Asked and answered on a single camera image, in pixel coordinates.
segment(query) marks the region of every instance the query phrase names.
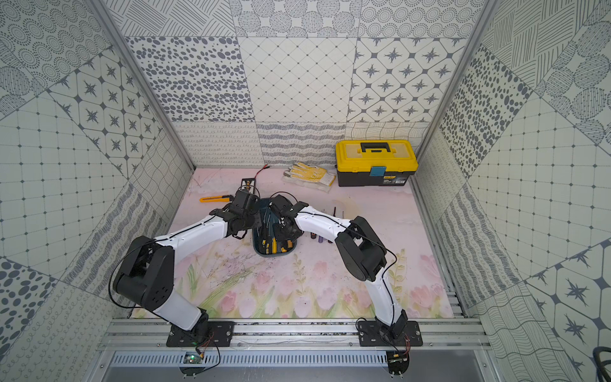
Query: pink floral mat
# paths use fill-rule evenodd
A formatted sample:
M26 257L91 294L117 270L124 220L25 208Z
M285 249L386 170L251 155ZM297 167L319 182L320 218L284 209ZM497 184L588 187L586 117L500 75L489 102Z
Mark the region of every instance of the pink floral mat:
M262 197L288 191L314 208L353 219L363 216L384 245L396 253L389 270L395 296L408 317L452 318L452 308L431 252L409 185L338 187L327 194L282 181L281 169L257 177ZM200 203L204 196L234 194L253 169L198 169L170 232L204 218L224 203ZM392 261L390 254L387 261ZM175 288L213 318L358 318L374 317L365 284L346 270L335 244L319 243L305 233L295 250L264 258L243 240L225 238L205 246L174 269ZM133 318L155 318L142 308Z

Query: red wire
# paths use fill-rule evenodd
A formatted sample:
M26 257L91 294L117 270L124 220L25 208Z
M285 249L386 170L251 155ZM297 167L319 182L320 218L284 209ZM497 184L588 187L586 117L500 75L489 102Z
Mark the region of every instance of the red wire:
M263 165L263 167L259 171L257 171L257 173L255 174L255 179L257 179L257 175L259 174L259 172L261 172L261 171L263 171L265 169L269 169L269 165L268 164Z
M411 346L411 344L409 342L409 338L407 336L405 336L405 353L403 353L403 355L408 354L411 348L412 348L412 346Z

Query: black cable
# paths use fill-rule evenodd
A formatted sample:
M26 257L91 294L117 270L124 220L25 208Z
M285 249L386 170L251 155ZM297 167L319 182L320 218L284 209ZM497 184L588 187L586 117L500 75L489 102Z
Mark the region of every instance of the black cable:
M297 198L295 197L295 195L293 195L292 193L288 193L286 191L278 191L276 193L273 193L269 198L271 199L272 197L274 197L274 195L276 194L289 194L290 196L293 197L293 199L295 199L295 203L298 203L299 201L297 200Z
M363 318L363 317L359 317L359 318L357 318L357 319L356 319L356 321L354 322L354 326L356 327L356 331L357 331L357 332L360 332L360 330L359 330L359 326L358 326L359 320L363 320L363 321L367 322L367 320L366 320L365 318ZM390 346L394 347L394 348L395 348L395 350L397 351L397 353L399 353L399 349L397 349L397 347L396 347L396 346L395 346L395 345L394 345L392 342L389 342L389 341L387 341L386 339L384 339L384 336L380 336L380 338L382 338L382 341L384 341L385 343L387 343L387 344L389 344Z
M123 263L123 260L125 260L126 257L131 255L134 251L140 250L140 248L144 247L145 245L152 244L152 243L156 243L156 241L155 240L148 241L148 242L144 243L143 245L141 245L141 246L139 246L137 248L132 249L130 252L127 252L127 254L125 256L123 256L123 258L121 260L119 260L119 262L115 265L114 269L112 270L111 277L108 279L108 297L110 297L112 303L115 304L116 306L122 307L124 309L132 309L133 308L133 306L123 306L123 305L119 304L118 302L116 302L114 298L112 298L112 293L111 293L112 275L115 273L115 271L119 267L119 264Z
M219 361L218 361L218 362L217 362L215 365L212 365L212 366L210 366L210 367L207 367L206 369L204 369L203 371L201 371L201 373L203 373L203 372L207 372L208 370L213 369L213 368L217 367L219 364L221 364L221 351L219 350L219 347L218 347L218 346L216 346L216 344L215 344L215 343L214 343L213 345L214 345L214 347L216 348L216 352L217 352L217 353L218 353L218 355L219 355Z
M390 269L390 267L392 267L393 265L395 265L397 263L397 255L395 255L395 253L393 251L391 251L390 249L386 248L385 246L383 246L382 244L376 243L375 241L369 239L368 237L366 237L365 235L363 235L362 233L356 232L355 230L353 230L352 228L348 228L346 226L344 226L343 224L339 223L338 221L336 221L335 219L332 219L326 215L321 215L319 213L309 213L309 212L297 212L297 213L304 213L307 215L311 215L311 216L322 216L324 218L327 218L329 220L331 220L332 222L336 223L337 225L344 227L345 229L349 230L350 232L355 233L356 235L362 237L363 239L370 241L371 243L377 245L378 247L386 250L388 253L390 253L391 255L393 255L395 257L395 261L393 261L389 266L386 267L386 269L384 269L384 271L382 272L382 283L384 284L384 288L386 288L386 292L388 292L388 296L390 297L390 304L392 306L392 320L390 321L391 324L395 323L395 302L392 299L392 293L390 292L390 289L388 289L388 285L386 285L386 281L384 281L384 275L386 274L386 271Z

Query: work glove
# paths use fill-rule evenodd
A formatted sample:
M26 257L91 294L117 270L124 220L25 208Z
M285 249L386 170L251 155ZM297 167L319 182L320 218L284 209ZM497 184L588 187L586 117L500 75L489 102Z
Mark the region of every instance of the work glove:
M318 166L308 166L302 162L295 163L284 174L304 182L322 183L326 186L331 186L335 180L335 175L329 174L327 170Z

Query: dotted pattern tile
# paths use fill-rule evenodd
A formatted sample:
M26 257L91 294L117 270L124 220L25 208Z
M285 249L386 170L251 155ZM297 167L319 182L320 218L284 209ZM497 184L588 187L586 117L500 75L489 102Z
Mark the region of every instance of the dotted pattern tile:
M149 102L112 47L47 91L126 178L161 130Z
M354 40L239 41L257 122L346 122Z
M7 352L45 303L56 280L32 268L0 258L0 365Z
M469 179L524 276L611 236L611 158L532 97Z
M363 0L365 37L468 37L483 0Z
M358 39L349 122L431 122L466 39Z
M439 126L465 177L471 176L532 91L480 45Z
M0 39L43 87L111 44L81 0L5 0L0 14Z
M126 311L57 282L24 335L0 361L2 379L81 381L111 320L126 318ZM35 363L32 354L39 356L39 362Z
M535 91L611 155L611 12L604 7L597 11L568 43Z
M43 91L38 80L0 41L0 119Z
M132 37L127 41L172 121L253 121L235 38Z
M0 129L2 253L59 277L127 179L46 93Z
M537 308L584 381L596 380L592 349L610 339L610 253L606 239L526 279Z
M230 0L237 36L356 37L361 0Z

